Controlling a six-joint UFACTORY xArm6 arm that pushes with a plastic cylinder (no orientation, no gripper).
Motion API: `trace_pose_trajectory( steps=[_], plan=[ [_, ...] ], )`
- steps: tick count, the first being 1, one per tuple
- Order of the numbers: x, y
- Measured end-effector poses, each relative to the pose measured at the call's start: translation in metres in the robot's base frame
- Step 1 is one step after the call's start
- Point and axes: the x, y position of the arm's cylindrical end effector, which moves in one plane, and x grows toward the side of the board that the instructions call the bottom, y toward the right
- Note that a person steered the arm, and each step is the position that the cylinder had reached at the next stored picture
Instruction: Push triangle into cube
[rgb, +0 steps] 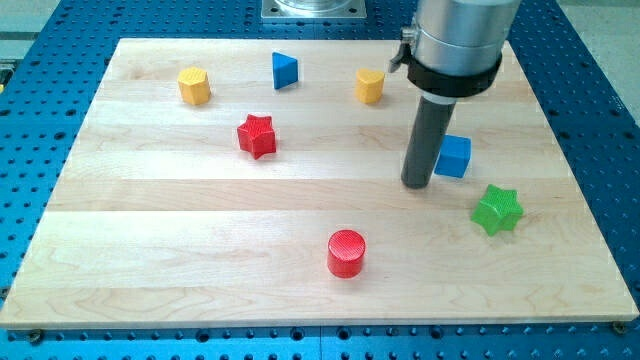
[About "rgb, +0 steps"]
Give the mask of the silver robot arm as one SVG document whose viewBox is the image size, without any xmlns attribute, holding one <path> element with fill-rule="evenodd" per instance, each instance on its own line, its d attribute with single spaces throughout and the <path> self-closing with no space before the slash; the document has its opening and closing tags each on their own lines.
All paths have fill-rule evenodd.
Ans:
<svg viewBox="0 0 640 360">
<path fill-rule="evenodd" d="M 419 0 L 401 29 L 389 71 L 408 67 L 408 80 L 426 93 L 464 98 L 487 90 L 502 62 L 519 0 Z"/>
</svg>

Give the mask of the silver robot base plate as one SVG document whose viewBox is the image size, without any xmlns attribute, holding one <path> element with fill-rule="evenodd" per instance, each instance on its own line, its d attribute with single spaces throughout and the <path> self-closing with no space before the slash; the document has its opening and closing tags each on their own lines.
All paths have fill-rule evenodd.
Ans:
<svg viewBox="0 0 640 360">
<path fill-rule="evenodd" d="M 290 19 L 364 19 L 365 0 L 261 0 L 261 18 Z"/>
</svg>

